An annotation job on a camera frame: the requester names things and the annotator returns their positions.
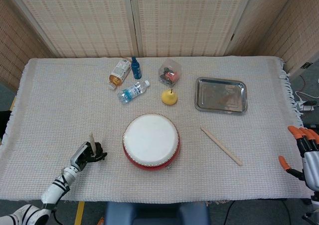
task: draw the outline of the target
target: drumhead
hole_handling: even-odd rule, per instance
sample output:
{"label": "drumhead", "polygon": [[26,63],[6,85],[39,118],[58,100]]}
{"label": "drumhead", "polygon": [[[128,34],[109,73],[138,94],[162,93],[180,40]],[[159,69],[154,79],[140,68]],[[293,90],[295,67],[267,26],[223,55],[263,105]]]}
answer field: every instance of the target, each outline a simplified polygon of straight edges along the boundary
{"label": "drumhead", "polygon": [[175,154],[178,132],[165,116],[145,114],[129,124],[124,133],[123,146],[136,163],[159,166]]}

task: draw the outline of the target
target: plastic container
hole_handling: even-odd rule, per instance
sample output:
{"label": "plastic container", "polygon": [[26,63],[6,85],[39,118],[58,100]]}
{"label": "plastic container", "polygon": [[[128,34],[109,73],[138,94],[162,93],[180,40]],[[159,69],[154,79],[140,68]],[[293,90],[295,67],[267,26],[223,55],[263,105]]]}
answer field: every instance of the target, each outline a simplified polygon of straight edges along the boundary
{"label": "plastic container", "polygon": [[133,100],[138,95],[146,92],[146,88],[150,86],[149,81],[144,82],[136,82],[133,86],[122,90],[120,93],[118,93],[118,98],[121,103],[126,104]]}
{"label": "plastic container", "polygon": [[159,68],[159,81],[173,87],[181,76],[181,65],[167,58]]}
{"label": "plastic container", "polygon": [[131,61],[129,59],[122,58],[110,74],[109,88],[114,90],[116,87],[119,87],[130,72],[130,69]]}
{"label": "plastic container", "polygon": [[140,69],[140,64],[136,60],[136,57],[132,57],[131,68],[132,68],[134,78],[137,80],[140,79],[142,77],[142,73],[141,73],[141,69]]}

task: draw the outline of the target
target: bottle cap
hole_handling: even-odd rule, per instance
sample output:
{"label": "bottle cap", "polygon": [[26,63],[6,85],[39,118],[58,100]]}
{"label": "bottle cap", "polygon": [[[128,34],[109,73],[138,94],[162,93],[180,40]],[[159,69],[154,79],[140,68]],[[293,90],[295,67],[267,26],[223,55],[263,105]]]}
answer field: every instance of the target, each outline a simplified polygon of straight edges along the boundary
{"label": "bottle cap", "polygon": [[115,90],[115,84],[113,84],[112,82],[109,82],[109,88],[111,89],[111,90]]}

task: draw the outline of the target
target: woven tablecloth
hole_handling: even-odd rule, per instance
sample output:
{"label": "woven tablecloth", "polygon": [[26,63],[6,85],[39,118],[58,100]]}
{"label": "woven tablecloth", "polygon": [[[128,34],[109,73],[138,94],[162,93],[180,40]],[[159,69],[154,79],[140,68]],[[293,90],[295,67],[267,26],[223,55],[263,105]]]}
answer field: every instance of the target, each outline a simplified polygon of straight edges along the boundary
{"label": "woven tablecloth", "polygon": [[[122,105],[108,76],[119,58],[31,59],[23,72],[15,107],[0,147],[0,199],[39,199],[69,166],[70,157],[93,132],[108,155],[88,164],[67,200],[175,203],[203,200],[302,198],[310,191],[285,173],[278,155],[296,169],[301,159],[288,125],[301,126],[283,62],[276,57],[176,57],[182,76],[178,102],[166,106],[158,80],[166,58],[138,59],[151,86]],[[200,112],[194,107],[198,77],[239,80],[247,86],[244,115]],[[127,125],[145,113],[160,113],[177,127],[180,154],[169,169],[144,171],[125,157]],[[238,166],[201,130],[204,126],[244,165]]]}

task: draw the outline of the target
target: floor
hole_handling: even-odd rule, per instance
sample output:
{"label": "floor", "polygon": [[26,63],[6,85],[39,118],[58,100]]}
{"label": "floor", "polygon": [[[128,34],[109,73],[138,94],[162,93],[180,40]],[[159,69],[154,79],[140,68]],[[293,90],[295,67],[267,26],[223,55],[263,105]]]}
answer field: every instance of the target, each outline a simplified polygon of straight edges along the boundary
{"label": "floor", "polygon": [[[306,85],[303,92],[314,96],[319,96],[319,62],[311,65],[302,74]],[[304,81],[301,77],[292,81],[293,90],[300,90],[303,87]],[[0,84],[0,110],[8,110],[14,98],[14,92]],[[319,124],[319,108],[315,108],[314,112],[307,112],[303,115],[303,122]],[[23,205],[30,203],[35,206],[41,206],[40,201],[1,201],[0,200],[0,216],[13,213]],[[77,202],[61,201],[58,205],[56,216],[64,225],[74,224]],[[231,202],[225,204],[209,205],[211,224],[222,225],[227,214],[227,210]],[[96,225],[100,217],[104,216],[106,204],[103,202],[86,202],[84,207],[83,225]],[[311,207],[305,205],[300,199],[288,199],[285,201],[279,200],[246,200],[236,201],[229,211],[227,225],[289,225],[289,217],[292,225],[307,225],[301,219],[301,216],[309,211]],[[50,218],[49,225],[57,224],[53,218]]]}

